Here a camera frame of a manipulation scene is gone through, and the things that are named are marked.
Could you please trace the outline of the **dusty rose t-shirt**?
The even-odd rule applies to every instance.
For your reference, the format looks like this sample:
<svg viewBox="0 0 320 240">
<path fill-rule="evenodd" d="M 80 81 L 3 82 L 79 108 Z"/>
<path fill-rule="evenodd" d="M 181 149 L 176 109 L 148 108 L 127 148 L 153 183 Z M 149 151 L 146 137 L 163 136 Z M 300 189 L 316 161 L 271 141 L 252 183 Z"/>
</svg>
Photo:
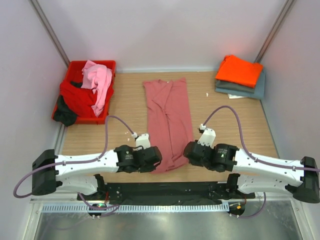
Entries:
<svg viewBox="0 0 320 240">
<path fill-rule="evenodd" d="M 189 163 L 184 149 L 194 140 L 187 82 L 161 79 L 143 82 L 147 106 L 147 133 L 162 160 L 153 173 L 165 173 Z"/>
</svg>

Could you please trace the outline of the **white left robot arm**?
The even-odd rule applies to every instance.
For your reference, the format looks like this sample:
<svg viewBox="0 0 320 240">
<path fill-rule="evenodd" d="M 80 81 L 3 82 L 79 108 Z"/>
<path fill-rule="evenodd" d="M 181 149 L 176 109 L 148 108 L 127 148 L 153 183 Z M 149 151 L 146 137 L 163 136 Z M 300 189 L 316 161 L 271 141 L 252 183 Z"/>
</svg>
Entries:
<svg viewBox="0 0 320 240">
<path fill-rule="evenodd" d="M 81 193 L 101 200 L 106 194 L 100 173 L 148 173 L 162 161 L 158 147 L 121 145 L 105 153 L 85 155 L 56 155 L 45 150 L 33 163 L 32 189 L 34 196 L 55 191 Z"/>
</svg>

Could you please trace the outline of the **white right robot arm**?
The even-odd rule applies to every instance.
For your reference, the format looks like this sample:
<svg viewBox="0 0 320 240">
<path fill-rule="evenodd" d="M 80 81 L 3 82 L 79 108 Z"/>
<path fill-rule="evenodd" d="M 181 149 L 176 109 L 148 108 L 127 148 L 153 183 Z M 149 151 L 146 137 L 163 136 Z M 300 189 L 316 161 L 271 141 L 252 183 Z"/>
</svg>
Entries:
<svg viewBox="0 0 320 240">
<path fill-rule="evenodd" d="M 316 161 L 305 156 L 287 160 L 250 153 L 243 148 L 220 143 L 214 147 L 189 142 L 183 155 L 194 166 L 216 172 L 234 172 L 240 176 L 225 185 L 231 198 L 254 192 L 291 194 L 295 200 L 320 202 L 319 173 Z"/>
</svg>

